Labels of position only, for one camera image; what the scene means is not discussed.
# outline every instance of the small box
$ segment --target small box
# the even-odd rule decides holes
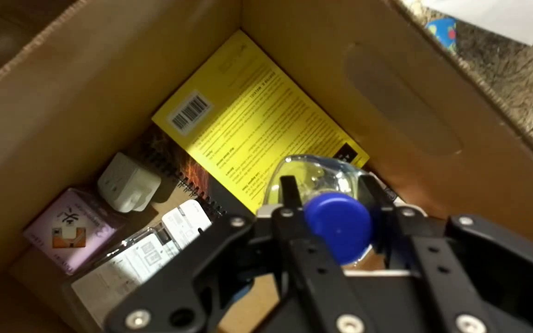
[[[95,195],[67,189],[24,237],[72,276],[115,232],[119,219]]]

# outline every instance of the blue cap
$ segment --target blue cap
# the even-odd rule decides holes
[[[322,237],[339,265],[359,262],[370,247],[372,217],[356,199],[324,193],[306,204],[309,230]]]

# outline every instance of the yellow book cover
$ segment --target yellow book cover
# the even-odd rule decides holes
[[[243,32],[161,106],[154,123],[250,212],[263,206],[285,156],[343,156],[357,167],[368,160]]]

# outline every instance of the bolt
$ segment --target bolt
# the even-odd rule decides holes
[[[293,212],[291,212],[291,210],[283,210],[283,212],[282,212],[282,217],[291,219],[291,217],[293,217]]]
[[[417,212],[415,212],[415,210],[402,210],[402,215],[404,215],[404,217],[415,217]]]
[[[472,219],[468,219],[468,217],[461,217],[461,219],[457,219],[463,226],[474,226],[474,221]]]
[[[461,333],[487,333],[485,323],[470,315],[459,315],[455,326]]]
[[[232,225],[233,228],[243,228],[246,223],[244,223],[243,219],[235,217],[235,219],[230,221],[230,225]]]
[[[363,326],[359,317],[343,315],[343,317],[337,319],[337,330],[341,333],[363,333],[365,326]]]
[[[133,311],[126,317],[124,324],[130,330],[145,330],[152,323],[152,315],[148,311]]]

